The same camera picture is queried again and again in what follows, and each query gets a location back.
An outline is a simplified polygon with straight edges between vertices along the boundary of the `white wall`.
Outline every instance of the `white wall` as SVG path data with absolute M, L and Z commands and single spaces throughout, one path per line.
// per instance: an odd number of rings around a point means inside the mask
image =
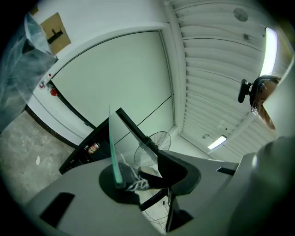
M 38 9 L 34 18 L 39 24 L 58 12 L 71 40 L 44 77 L 56 74 L 73 57 L 106 39 L 167 25 L 158 0 L 45 0 L 38 3 Z M 75 144 L 92 131 L 47 90 L 36 88 L 28 106 L 51 129 Z
M 125 35 L 99 44 L 73 59 L 52 81 L 94 126 L 108 117 L 109 106 L 112 111 L 122 107 L 139 124 L 171 96 L 159 32 Z
M 179 134 L 171 136 L 170 151 L 188 156 L 212 159 L 208 154 L 197 148 L 194 144 L 181 137 Z

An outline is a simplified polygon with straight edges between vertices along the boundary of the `cardboard sign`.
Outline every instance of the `cardboard sign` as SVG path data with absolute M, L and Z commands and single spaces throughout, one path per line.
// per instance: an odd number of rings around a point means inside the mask
M 41 26 L 46 33 L 47 41 L 54 54 L 57 54 L 71 43 L 58 12 L 45 20 Z

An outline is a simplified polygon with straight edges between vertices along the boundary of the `ceiling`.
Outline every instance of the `ceiling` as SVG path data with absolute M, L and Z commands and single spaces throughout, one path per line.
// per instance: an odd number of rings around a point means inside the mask
M 186 60 L 186 104 L 181 135 L 215 159 L 239 162 L 276 135 L 237 101 L 241 80 L 261 72 L 267 13 L 251 1 L 173 0 Z M 286 69 L 277 56 L 275 68 Z M 221 135 L 227 141 L 210 151 Z

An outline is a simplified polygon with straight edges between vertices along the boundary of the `ceiling light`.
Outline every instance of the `ceiling light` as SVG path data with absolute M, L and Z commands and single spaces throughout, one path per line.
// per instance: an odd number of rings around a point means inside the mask
M 267 27 L 265 30 L 265 37 L 265 55 L 260 76 L 271 75 L 277 57 L 277 33 L 274 30 Z
M 219 146 L 220 144 L 222 144 L 226 139 L 227 139 L 226 136 L 221 135 L 214 143 L 212 143 L 210 146 L 208 146 L 208 148 L 210 150 L 212 150 L 213 148 L 216 148 L 217 146 Z

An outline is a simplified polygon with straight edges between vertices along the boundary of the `electric fan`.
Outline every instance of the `electric fan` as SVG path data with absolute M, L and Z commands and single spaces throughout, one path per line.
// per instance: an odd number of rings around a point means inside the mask
M 167 132 L 161 131 L 154 133 L 150 136 L 150 139 L 154 144 L 156 144 L 159 150 L 169 150 L 171 145 L 171 137 Z M 140 146 L 137 148 L 134 154 L 134 162 L 140 167 L 148 167 L 155 164 L 148 153 Z

